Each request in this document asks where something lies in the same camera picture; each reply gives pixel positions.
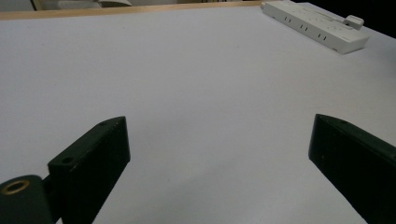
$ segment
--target white table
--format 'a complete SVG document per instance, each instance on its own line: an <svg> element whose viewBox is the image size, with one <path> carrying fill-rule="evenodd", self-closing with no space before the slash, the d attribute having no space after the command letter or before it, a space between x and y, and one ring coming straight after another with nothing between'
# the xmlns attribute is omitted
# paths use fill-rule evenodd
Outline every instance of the white table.
<svg viewBox="0 0 396 224"><path fill-rule="evenodd" d="M94 223L364 223L307 156L317 113L396 145L396 40L362 30L341 55L260 7L0 21L0 182L123 115Z"/></svg>

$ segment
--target black plastic part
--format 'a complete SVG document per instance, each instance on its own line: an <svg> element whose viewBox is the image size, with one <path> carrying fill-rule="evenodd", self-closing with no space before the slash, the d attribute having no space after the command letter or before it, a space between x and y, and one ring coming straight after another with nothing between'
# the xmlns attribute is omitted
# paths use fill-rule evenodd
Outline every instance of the black plastic part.
<svg viewBox="0 0 396 224"><path fill-rule="evenodd" d="M43 186L49 201L49 210L52 216L52 221L55 223L59 218L61 218L62 213L59 191L53 186L53 183L50 181L50 176L44 178Z"/></svg>
<svg viewBox="0 0 396 224"><path fill-rule="evenodd" d="M316 115L309 159L369 224L396 223L396 147L344 120Z"/></svg>
<svg viewBox="0 0 396 224"><path fill-rule="evenodd" d="M41 178L20 176L0 185L0 223L53 223Z"/></svg>
<svg viewBox="0 0 396 224"><path fill-rule="evenodd" d="M130 160L125 117L94 126L49 162L64 224L92 223Z"/></svg>

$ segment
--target power strip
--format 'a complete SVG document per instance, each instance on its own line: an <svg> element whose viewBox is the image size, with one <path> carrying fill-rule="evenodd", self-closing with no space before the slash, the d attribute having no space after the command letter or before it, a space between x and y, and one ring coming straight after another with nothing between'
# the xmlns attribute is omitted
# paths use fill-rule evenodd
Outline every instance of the power strip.
<svg viewBox="0 0 396 224"><path fill-rule="evenodd" d="M342 54L364 48L369 39L359 31L363 20L354 16L339 21L291 1L262 2L262 12Z"/></svg>

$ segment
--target screw hole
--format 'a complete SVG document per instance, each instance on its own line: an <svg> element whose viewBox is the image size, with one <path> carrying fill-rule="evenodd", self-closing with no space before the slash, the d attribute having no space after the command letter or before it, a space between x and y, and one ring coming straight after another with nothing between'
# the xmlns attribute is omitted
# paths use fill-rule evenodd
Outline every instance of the screw hole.
<svg viewBox="0 0 396 224"><path fill-rule="evenodd" d="M72 161L72 160L73 160L73 158L71 158L71 157L66 157L66 158L64 158L64 159L62 160L62 163L67 164L67 163L69 163L69 162Z"/></svg>
<svg viewBox="0 0 396 224"><path fill-rule="evenodd" d="M14 181L14 182L6 185L2 189L2 193L6 194L6 195L18 193L21 190L26 189L29 186L29 184L30 184L29 180L17 180L17 181Z"/></svg>

